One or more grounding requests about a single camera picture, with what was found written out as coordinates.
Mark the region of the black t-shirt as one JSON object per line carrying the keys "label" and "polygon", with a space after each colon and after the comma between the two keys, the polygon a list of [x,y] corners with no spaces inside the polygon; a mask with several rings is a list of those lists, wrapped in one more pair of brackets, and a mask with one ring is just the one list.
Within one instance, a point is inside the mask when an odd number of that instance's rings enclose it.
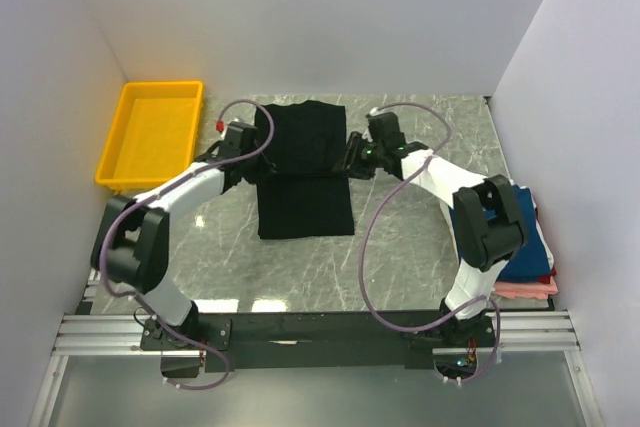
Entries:
{"label": "black t-shirt", "polygon": [[334,167],[346,151],[346,109],[317,100],[269,104],[254,125],[272,170],[256,183],[262,240],[351,236],[355,232],[349,179]]}

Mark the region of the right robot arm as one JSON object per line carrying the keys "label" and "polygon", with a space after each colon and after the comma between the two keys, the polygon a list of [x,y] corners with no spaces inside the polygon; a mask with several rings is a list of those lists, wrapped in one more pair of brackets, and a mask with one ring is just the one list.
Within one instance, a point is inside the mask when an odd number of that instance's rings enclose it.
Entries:
{"label": "right robot arm", "polygon": [[364,301],[372,317],[403,334],[439,329],[440,337],[460,346],[483,318],[499,274],[528,241],[528,229],[511,181],[482,176],[443,158],[435,147],[407,141],[390,107],[372,110],[366,133],[350,135],[339,165],[357,179],[371,179],[382,169],[398,185],[385,196],[413,184],[435,196],[454,214],[459,267],[453,286],[441,302],[440,318],[420,326],[400,326],[381,316],[371,300]]}

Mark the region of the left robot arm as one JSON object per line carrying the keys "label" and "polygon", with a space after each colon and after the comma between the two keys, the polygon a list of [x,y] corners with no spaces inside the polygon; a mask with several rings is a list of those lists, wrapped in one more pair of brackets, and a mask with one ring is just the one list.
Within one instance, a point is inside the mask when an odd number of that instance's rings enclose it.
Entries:
{"label": "left robot arm", "polygon": [[255,181],[266,145],[257,127],[234,120],[184,172],[134,197],[115,195],[106,204],[91,265],[114,296],[131,296],[154,316],[176,348],[193,346],[203,328],[195,302],[168,274],[171,223],[241,181]]}

